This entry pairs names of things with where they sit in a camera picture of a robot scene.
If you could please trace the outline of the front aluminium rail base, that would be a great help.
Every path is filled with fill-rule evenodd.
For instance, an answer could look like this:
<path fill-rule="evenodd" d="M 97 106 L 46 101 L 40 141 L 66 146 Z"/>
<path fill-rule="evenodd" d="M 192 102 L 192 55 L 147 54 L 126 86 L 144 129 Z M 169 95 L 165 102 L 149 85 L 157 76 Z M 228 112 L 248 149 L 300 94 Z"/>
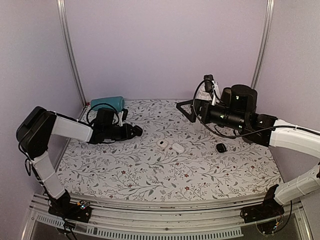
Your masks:
<path fill-rule="evenodd" d="M 200 201 L 135 201 L 72 194 L 86 200 L 92 213 L 88 223 L 64 228 L 60 217 L 49 214 L 48 198 L 35 194 L 27 209 L 22 240 L 311 240 L 313 235 L 302 203 L 285 206 L 279 232 L 266 235 L 259 222 L 246 223 L 241 209 L 259 204 L 262 194 Z"/>

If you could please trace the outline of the small black earbud case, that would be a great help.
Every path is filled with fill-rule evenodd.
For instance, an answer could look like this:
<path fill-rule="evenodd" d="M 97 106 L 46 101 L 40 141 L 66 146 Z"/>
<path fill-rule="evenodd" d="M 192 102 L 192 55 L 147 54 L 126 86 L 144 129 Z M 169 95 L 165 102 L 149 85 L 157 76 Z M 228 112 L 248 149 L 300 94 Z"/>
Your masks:
<path fill-rule="evenodd" d="M 225 153 L 227 151 L 227 148 L 223 143 L 218 143 L 215 148 L 219 153 Z"/>

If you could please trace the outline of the left rear aluminium post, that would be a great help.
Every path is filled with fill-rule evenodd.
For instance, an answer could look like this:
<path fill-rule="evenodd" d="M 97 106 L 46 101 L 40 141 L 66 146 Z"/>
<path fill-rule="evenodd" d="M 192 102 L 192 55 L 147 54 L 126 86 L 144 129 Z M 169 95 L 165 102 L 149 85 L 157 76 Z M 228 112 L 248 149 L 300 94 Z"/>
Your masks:
<path fill-rule="evenodd" d="M 70 30 L 69 30 L 69 25 L 68 25 L 68 18 L 67 18 L 65 1 L 64 0 L 57 0 L 56 3 L 57 3 L 57 10 L 58 10 L 58 15 L 59 15 L 60 26 L 61 26 L 61 30 L 62 30 L 62 36 L 64 39 L 64 44 L 66 47 L 66 52 L 67 52 L 73 80 L 75 83 L 75 88 L 76 88 L 77 94 L 79 96 L 79 100 L 81 102 L 81 105 L 85 107 L 87 104 L 87 101 L 86 101 L 83 85 L 81 83 L 81 78 L 80 78 L 80 74 L 78 71 L 78 66 L 77 66 L 77 62 L 76 62 L 76 58 L 75 58 L 74 50 L 73 50 L 73 46 L 72 46 L 72 40 L 71 40 L 71 35 L 70 35 Z"/>

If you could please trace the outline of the beige earbud case with window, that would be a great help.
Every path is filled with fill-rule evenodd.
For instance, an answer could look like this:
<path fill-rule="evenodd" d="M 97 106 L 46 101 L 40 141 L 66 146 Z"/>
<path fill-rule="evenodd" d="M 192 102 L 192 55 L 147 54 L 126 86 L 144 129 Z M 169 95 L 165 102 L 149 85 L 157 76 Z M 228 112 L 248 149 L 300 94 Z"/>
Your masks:
<path fill-rule="evenodd" d="M 156 144 L 162 149 L 167 148 L 167 146 L 169 145 L 166 140 L 159 140 Z"/>

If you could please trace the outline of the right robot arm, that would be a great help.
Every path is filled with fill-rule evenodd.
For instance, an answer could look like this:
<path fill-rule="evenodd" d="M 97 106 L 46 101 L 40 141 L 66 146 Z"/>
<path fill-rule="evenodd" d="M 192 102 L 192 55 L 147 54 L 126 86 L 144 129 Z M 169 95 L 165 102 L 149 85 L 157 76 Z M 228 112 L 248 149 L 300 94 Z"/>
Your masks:
<path fill-rule="evenodd" d="M 194 123 L 199 120 L 228 127 L 239 132 L 239 137 L 265 147 L 291 149 L 319 158 L 320 133 L 290 124 L 275 116 L 257 114 L 256 90 L 247 85 L 226 87 L 222 95 L 216 94 L 211 83 L 205 81 L 205 91 L 218 102 L 193 98 L 177 103 L 177 109 Z M 283 205 L 320 188 L 320 166 L 316 164 L 306 173 L 293 180 L 270 187 L 261 204 L 242 209 L 244 218 L 261 216 L 269 218 L 284 213 Z"/>

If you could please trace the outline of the aluminium post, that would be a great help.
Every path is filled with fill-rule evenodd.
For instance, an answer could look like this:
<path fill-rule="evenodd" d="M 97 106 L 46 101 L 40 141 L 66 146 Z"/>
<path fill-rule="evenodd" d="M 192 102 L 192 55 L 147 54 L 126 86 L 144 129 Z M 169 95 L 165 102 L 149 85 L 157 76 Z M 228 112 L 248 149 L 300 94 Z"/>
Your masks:
<path fill-rule="evenodd" d="M 261 41 L 260 46 L 258 50 L 257 60 L 255 64 L 255 68 L 253 71 L 253 77 L 251 81 L 251 88 L 256 89 L 258 86 L 265 53 L 267 50 L 268 40 L 272 28 L 272 21 L 273 21 L 273 12 L 275 7 L 275 1 L 274 0 L 267 0 L 266 1 L 266 9 L 265 9 L 265 16 L 264 16 L 264 22 L 263 22 L 263 28 L 262 28 L 262 35 L 261 35 Z"/>
<path fill-rule="evenodd" d="M 81 78 L 80 78 L 80 74 L 78 71 L 78 66 L 77 66 L 77 62 L 76 62 L 76 58 L 75 58 L 74 50 L 73 50 L 73 46 L 72 46 L 72 40 L 71 40 L 71 35 L 70 35 L 70 30 L 69 30 L 69 25 L 68 25 L 68 18 L 67 18 L 65 1 L 64 0 L 57 0 L 56 3 L 57 3 L 57 10 L 58 10 L 58 15 L 59 15 L 60 26 L 61 26 L 61 30 L 62 30 L 62 36 L 64 39 L 64 44 L 66 47 L 66 52 L 67 52 L 73 80 L 75 83 L 75 88 L 76 88 L 77 94 L 79 96 L 79 100 L 81 102 L 81 105 L 85 107 L 87 104 L 87 101 L 86 101 L 83 85 L 81 83 Z"/>

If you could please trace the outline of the right rear aluminium post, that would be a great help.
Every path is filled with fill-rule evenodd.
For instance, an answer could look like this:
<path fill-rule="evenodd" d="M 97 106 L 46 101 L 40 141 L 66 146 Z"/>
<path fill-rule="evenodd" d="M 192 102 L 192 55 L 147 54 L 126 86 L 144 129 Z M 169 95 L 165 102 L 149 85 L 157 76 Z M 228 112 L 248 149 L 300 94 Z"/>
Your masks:
<path fill-rule="evenodd" d="M 253 77 L 251 81 L 251 88 L 256 89 L 258 86 L 265 53 L 267 50 L 268 40 L 272 28 L 272 21 L 273 21 L 273 12 L 275 7 L 275 1 L 274 0 L 267 0 L 266 1 L 266 9 L 265 9 L 265 16 L 264 16 L 264 22 L 263 22 L 263 28 L 262 28 L 262 35 L 261 35 L 261 41 L 260 46 L 258 50 L 257 60 L 255 64 L 255 68 L 253 71 Z"/>

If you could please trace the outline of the white ribbed ceramic vase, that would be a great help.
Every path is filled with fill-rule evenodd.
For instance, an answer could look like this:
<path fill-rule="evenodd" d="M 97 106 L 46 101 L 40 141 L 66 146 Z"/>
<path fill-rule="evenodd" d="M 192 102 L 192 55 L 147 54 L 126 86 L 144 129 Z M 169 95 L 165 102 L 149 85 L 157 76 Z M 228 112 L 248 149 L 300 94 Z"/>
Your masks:
<path fill-rule="evenodd" d="M 206 92 L 204 87 L 202 87 L 198 90 L 197 95 L 196 95 L 196 99 L 204 100 L 204 101 L 212 101 L 212 97 L 211 97 L 210 93 Z"/>

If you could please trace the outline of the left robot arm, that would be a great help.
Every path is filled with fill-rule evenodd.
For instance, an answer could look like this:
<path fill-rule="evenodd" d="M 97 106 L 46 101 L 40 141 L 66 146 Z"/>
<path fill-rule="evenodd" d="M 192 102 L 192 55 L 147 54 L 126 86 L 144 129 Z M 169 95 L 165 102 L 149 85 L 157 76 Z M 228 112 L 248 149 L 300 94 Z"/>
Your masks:
<path fill-rule="evenodd" d="M 68 191 L 62 186 L 49 157 L 52 136 L 75 139 L 91 145 L 120 142 L 140 137 L 141 127 L 125 123 L 128 111 L 118 112 L 103 103 L 95 118 L 85 122 L 36 106 L 16 131 L 18 149 L 26 156 L 25 168 L 34 174 L 51 202 L 51 208 L 63 217 L 70 217 L 83 204 L 72 204 Z"/>

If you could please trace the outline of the blue ceramic cup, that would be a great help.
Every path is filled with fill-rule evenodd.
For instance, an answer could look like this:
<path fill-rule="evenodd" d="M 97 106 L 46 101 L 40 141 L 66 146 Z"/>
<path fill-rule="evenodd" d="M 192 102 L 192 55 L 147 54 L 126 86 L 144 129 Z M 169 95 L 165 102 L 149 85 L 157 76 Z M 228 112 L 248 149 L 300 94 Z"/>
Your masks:
<path fill-rule="evenodd" d="M 99 108 L 112 109 L 113 107 L 117 112 L 121 112 L 125 108 L 125 99 L 122 96 L 97 98 L 91 100 L 90 107 L 94 107 L 94 111 L 97 111 Z"/>

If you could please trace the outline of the tall black cylinder vase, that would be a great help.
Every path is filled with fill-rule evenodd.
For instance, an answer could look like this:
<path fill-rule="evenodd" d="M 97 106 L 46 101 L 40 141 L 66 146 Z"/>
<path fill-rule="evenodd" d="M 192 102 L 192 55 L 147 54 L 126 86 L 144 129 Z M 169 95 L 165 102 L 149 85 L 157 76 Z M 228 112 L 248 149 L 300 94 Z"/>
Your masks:
<path fill-rule="evenodd" d="M 230 87 L 225 87 L 221 93 L 220 99 L 226 106 L 230 105 L 231 94 L 232 94 L 232 91 Z"/>

